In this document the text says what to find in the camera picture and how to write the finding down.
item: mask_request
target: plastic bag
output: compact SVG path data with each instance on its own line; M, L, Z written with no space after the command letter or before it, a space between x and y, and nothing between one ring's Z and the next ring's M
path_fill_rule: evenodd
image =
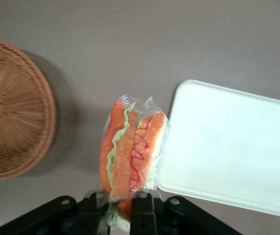
M104 127L98 185L98 206L110 202L109 225L120 220L117 214L122 201L129 207L126 200L156 190L158 160L169 127L152 97L143 102L123 95L114 103Z

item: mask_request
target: red sauce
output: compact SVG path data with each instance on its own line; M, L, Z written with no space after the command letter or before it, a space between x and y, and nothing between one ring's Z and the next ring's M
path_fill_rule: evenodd
M149 127L150 127L151 120L152 120L152 117L151 117L150 120L147 122L146 127L140 127L140 128L138 128L138 130L146 130L146 131L147 131L147 130L149 129ZM144 146L144 147L145 147L145 150L150 148L149 144L146 142L146 140L144 139L144 137L140 136L140 135L137 133L137 131L135 132L135 135L138 136L138 137L140 137L140 139L144 142L144 144L145 144L145 146ZM136 149L136 146L137 146L137 145L140 145L140 144L141 144L141 143L140 143L140 142L137 142L137 141L135 141L135 142L133 143L133 151L132 151L132 153L135 152L135 154L132 154L132 156L131 156L131 163L130 163L131 169L135 171L136 176L137 176L136 178L130 178L130 180L135 181L135 182L137 182L137 183L141 181L141 176L140 176L140 174L139 174L139 170L133 165L133 159L139 159L139 160L142 160L142 161L144 160L143 153Z

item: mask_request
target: woven basket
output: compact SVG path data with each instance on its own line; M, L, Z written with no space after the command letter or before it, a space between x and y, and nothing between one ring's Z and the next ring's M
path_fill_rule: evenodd
M34 167L55 126L56 107L43 74L22 51L0 41L0 179Z

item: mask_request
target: white tray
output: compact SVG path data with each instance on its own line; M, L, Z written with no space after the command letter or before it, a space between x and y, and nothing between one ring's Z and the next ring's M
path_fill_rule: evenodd
M280 101L195 80L177 89L157 185L280 216Z

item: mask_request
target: bolt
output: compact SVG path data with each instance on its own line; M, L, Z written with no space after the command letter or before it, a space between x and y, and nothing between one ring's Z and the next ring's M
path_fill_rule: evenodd
M67 205L70 203L70 200L66 199L61 202L62 205Z
M103 193L101 193L101 192L97 192L96 193L96 198L102 198L103 197Z
M178 205L180 203L180 201L176 198L172 198L172 199L170 199L170 203L173 205Z
M148 196L148 193L147 193L147 192L142 192L142 193L140 193L140 195L139 195L140 198L147 198L147 196Z

